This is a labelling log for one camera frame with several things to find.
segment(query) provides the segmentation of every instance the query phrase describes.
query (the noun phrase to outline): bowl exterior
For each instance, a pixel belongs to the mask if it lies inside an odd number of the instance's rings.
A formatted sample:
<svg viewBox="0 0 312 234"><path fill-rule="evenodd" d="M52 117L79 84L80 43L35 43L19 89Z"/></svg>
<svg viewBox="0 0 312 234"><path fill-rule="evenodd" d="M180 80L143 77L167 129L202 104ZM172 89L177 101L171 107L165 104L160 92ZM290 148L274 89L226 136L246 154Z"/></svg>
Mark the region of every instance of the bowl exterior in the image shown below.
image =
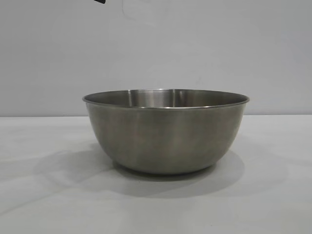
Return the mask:
<svg viewBox="0 0 312 234"><path fill-rule="evenodd" d="M215 164L239 129L244 104L144 109L87 103L98 142L115 162L145 173L182 174Z"/></svg>

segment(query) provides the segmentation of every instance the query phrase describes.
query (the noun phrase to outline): white wall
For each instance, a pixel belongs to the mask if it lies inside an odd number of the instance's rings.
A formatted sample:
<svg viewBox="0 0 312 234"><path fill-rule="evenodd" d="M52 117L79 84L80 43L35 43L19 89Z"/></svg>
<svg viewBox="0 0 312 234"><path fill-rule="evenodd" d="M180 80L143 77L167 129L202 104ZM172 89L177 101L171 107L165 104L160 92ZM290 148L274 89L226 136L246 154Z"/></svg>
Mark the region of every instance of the white wall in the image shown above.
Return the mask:
<svg viewBox="0 0 312 234"><path fill-rule="evenodd" d="M311 0L0 3L0 116L85 115L85 94L249 95L247 114L312 114Z"/></svg>

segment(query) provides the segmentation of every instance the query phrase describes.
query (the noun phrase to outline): white table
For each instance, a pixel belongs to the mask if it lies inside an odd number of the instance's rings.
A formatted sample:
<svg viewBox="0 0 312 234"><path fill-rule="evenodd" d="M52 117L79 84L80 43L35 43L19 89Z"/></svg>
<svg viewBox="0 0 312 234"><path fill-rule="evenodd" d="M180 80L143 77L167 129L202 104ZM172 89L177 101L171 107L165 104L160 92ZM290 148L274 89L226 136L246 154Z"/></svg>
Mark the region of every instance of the white table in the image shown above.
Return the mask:
<svg viewBox="0 0 312 234"><path fill-rule="evenodd" d="M312 116L245 116L215 167L113 165L87 117L0 118L1 234L312 234Z"/></svg>

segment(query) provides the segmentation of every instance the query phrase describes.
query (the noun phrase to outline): metal bowl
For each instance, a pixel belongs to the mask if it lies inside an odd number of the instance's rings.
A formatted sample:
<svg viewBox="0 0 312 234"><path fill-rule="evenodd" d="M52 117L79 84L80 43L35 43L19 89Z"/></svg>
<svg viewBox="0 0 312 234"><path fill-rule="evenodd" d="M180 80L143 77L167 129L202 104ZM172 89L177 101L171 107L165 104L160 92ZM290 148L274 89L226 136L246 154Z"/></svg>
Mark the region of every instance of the metal bowl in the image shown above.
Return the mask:
<svg viewBox="0 0 312 234"><path fill-rule="evenodd" d="M235 139L249 101L186 89L109 91L83 98L97 140L115 162L152 174L215 164Z"/></svg>

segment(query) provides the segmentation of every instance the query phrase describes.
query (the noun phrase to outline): white surface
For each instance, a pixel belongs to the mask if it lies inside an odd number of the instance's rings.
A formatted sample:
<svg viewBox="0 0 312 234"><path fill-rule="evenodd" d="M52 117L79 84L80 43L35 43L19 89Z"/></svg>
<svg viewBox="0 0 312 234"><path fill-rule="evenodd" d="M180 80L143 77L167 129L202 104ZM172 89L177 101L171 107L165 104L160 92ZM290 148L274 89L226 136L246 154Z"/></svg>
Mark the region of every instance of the white surface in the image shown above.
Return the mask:
<svg viewBox="0 0 312 234"><path fill-rule="evenodd" d="M312 116L245 116L215 167L114 167L87 117L0 118L0 233L311 234Z"/></svg>
<svg viewBox="0 0 312 234"><path fill-rule="evenodd" d="M0 116L85 115L135 88L246 94L247 114L312 114L311 0L0 2Z"/></svg>

